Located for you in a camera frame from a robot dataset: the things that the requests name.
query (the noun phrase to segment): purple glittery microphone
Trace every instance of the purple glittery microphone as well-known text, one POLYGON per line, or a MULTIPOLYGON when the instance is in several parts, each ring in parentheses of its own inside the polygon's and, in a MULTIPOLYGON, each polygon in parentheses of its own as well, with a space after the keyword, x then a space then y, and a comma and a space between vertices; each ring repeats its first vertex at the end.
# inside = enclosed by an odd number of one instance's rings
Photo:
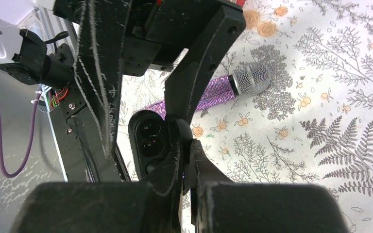
MULTIPOLYGON (((255 96, 267 89, 271 83, 268 68, 261 63, 248 63, 231 75, 225 75, 209 81, 195 111, 228 102, 235 97, 255 96)), ((165 118, 165 101, 153 103, 144 109, 157 112, 165 118)))

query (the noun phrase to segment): gray floor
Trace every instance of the gray floor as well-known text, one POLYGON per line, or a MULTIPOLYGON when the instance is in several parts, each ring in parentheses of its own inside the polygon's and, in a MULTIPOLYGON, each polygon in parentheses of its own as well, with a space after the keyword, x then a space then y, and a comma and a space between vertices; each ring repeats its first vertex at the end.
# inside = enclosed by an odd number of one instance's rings
MULTIPOLYGON (((0 71, 0 111, 7 170, 13 173, 21 164, 29 138, 31 100, 36 86, 27 86, 0 71)), ((0 233, 8 232, 25 197, 39 184, 62 181, 46 113, 37 112, 34 144, 23 172, 13 179, 0 173, 0 233)))

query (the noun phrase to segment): microphone head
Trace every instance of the microphone head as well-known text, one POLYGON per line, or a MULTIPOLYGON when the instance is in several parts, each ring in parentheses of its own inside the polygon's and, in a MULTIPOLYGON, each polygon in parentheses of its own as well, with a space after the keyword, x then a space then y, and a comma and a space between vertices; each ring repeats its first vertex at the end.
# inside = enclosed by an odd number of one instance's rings
POLYGON ((269 69, 259 63, 251 62, 233 72, 239 95, 255 96, 263 92, 271 83, 269 69))

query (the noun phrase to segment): floral tablecloth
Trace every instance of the floral tablecloth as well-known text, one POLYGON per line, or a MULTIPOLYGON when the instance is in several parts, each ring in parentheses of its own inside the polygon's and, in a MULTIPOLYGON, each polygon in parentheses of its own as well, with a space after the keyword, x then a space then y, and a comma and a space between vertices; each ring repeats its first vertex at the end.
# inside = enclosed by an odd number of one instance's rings
MULTIPOLYGON (((373 0, 239 2, 247 29, 213 78, 259 61, 272 83, 197 112, 195 137, 232 180, 323 186, 350 232, 373 233, 373 0)), ((148 70, 123 82, 118 143, 134 179, 127 123, 163 99, 168 75, 148 70)), ((188 196, 183 207, 184 231, 194 232, 188 196)))

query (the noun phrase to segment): microphone handle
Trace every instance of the microphone handle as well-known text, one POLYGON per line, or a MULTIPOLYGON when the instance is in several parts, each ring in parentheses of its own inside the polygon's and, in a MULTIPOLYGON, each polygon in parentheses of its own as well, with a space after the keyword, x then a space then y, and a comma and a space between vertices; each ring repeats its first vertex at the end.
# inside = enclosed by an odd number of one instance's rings
MULTIPOLYGON (((209 81, 195 111, 208 109, 212 106, 228 102, 238 96, 238 90, 232 75, 224 75, 209 81)), ((153 103, 144 109, 158 113, 165 118, 165 101, 153 103)))

